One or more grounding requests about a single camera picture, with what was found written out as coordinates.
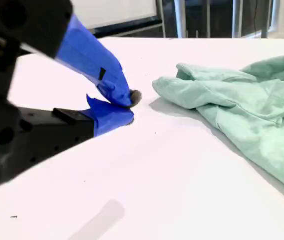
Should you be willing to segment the ragged blue taped gripper finger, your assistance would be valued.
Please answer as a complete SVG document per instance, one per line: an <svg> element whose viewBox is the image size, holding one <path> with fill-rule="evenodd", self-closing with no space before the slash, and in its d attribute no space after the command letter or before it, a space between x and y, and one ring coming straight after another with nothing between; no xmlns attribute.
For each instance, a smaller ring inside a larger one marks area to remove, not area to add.
<svg viewBox="0 0 284 240"><path fill-rule="evenodd" d="M22 159L39 163L86 140L133 122L131 109L86 98L85 110L20 108Z"/></svg>
<svg viewBox="0 0 284 240"><path fill-rule="evenodd" d="M131 90L118 59L78 20L68 0L0 0L0 98L7 96L21 44L85 76L112 104L131 108Z"/></svg>

